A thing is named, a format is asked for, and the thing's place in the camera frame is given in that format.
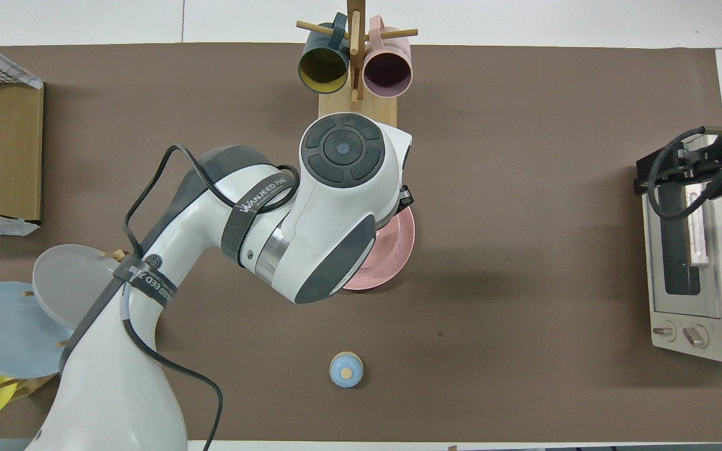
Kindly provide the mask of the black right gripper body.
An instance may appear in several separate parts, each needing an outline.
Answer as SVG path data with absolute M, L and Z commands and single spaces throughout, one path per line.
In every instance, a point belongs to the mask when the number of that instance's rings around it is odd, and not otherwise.
M 694 135 L 681 139 L 674 151 L 680 172 L 674 174 L 679 186 L 710 183 L 722 169 L 722 136 Z

